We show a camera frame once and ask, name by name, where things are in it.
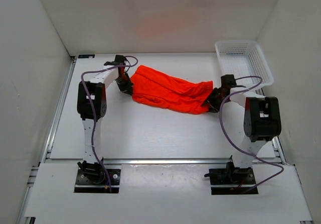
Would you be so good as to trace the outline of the orange shorts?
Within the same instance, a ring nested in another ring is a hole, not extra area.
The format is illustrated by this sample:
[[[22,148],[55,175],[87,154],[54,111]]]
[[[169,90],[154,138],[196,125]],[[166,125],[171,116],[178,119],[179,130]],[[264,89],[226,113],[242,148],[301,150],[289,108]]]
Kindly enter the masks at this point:
[[[192,83],[144,65],[137,68],[131,81],[132,99],[137,103],[193,115],[209,110],[204,101],[213,90],[212,81]]]

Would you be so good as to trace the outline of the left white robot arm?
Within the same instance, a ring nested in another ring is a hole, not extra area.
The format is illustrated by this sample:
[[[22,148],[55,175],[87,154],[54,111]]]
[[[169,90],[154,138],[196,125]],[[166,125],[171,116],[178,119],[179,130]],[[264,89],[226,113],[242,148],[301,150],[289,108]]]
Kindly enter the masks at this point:
[[[78,163],[83,175],[94,184],[111,186],[111,177],[103,164],[101,154],[101,124],[107,113],[106,90],[113,82],[120,92],[132,95],[133,83],[128,70],[138,64],[130,64],[129,56],[116,55],[107,61],[100,70],[85,71],[80,75],[77,95],[77,113],[84,129],[84,157]]]

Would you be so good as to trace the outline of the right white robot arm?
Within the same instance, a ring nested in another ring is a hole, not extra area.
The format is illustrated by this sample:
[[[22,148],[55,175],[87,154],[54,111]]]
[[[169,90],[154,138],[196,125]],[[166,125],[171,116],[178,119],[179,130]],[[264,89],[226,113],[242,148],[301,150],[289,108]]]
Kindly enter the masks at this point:
[[[252,161],[258,159],[260,149],[281,132],[279,103],[276,97],[258,95],[253,90],[258,87],[263,78],[260,76],[245,76],[239,79],[256,78],[258,83],[247,88],[237,84],[233,74],[221,76],[221,86],[214,88],[202,105],[208,105],[213,113],[219,114],[223,134],[239,155],[231,156],[226,164],[225,177],[228,182],[236,184],[252,169]],[[233,143],[228,136],[223,123],[223,108],[228,102],[237,103],[244,108],[243,130],[245,137],[241,147]]]

